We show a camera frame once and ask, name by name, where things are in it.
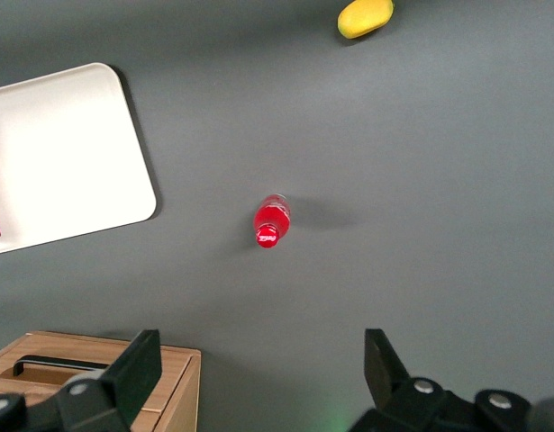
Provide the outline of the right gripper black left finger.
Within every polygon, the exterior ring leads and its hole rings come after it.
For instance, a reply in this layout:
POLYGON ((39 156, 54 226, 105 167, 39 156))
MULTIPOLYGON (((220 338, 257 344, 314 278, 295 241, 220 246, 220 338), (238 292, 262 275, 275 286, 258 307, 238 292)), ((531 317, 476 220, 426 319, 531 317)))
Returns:
POLYGON ((32 406, 0 394, 0 431, 130 431, 162 374, 160 337, 145 329, 106 368, 69 379, 32 406))

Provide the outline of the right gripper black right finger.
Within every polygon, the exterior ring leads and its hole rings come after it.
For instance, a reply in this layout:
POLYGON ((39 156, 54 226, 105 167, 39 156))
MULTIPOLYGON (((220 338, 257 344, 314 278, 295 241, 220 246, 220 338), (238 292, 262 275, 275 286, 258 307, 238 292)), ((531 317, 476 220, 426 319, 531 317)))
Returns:
POLYGON ((380 328, 365 331, 364 376, 375 402, 352 431, 554 431, 554 398, 535 404, 499 389, 467 401, 411 376, 380 328))

